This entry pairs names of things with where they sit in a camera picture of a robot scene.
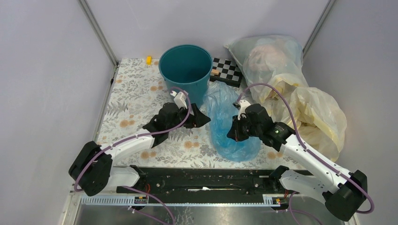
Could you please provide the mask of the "blue plastic trash bag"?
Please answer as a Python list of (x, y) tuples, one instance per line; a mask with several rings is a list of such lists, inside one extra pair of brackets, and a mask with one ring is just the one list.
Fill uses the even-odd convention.
[(211, 143), (217, 153), (227, 160), (242, 162), (252, 160), (258, 155), (261, 142), (254, 137), (242, 142), (227, 137), (232, 126), (232, 117), (238, 112), (233, 106), (237, 98), (235, 89), (224, 82), (215, 81), (210, 83), (203, 102), (206, 115), (211, 119)]

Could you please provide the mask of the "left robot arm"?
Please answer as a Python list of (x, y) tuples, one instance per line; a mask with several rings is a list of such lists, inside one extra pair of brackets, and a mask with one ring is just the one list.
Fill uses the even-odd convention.
[(69, 175), (75, 186), (88, 196), (94, 196), (105, 188), (121, 186), (128, 186), (139, 193), (145, 188), (145, 179), (133, 167), (119, 167), (117, 163), (136, 152), (158, 146), (176, 128), (200, 128), (210, 120), (195, 103), (191, 108), (165, 103), (135, 135), (106, 147), (94, 141), (87, 142), (69, 168)]

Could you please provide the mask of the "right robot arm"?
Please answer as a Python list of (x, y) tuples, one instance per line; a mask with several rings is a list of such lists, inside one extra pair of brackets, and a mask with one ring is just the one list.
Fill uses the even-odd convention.
[(232, 117), (227, 137), (237, 142), (258, 137), (266, 146), (300, 163), (310, 175), (302, 175), (286, 166), (271, 174), (269, 187), (275, 193), (296, 191), (323, 203), (342, 221), (349, 221), (368, 199), (367, 177), (357, 170), (335, 164), (297, 137), (297, 132), (283, 122), (274, 122), (260, 104), (241, 100), (233, 104), (238, 114)]

